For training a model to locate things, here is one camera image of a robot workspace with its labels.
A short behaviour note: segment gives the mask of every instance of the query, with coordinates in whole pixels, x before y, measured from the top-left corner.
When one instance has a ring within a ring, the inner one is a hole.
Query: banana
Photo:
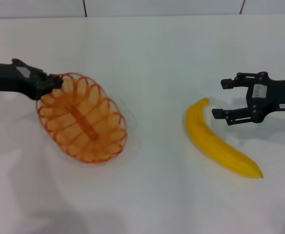
[[[204,121],[204,107],[209,99],[204,98],[187,109],[186,129],[199,149],[224,167],[250,178],[263,178],[257,164],[215,135]]]

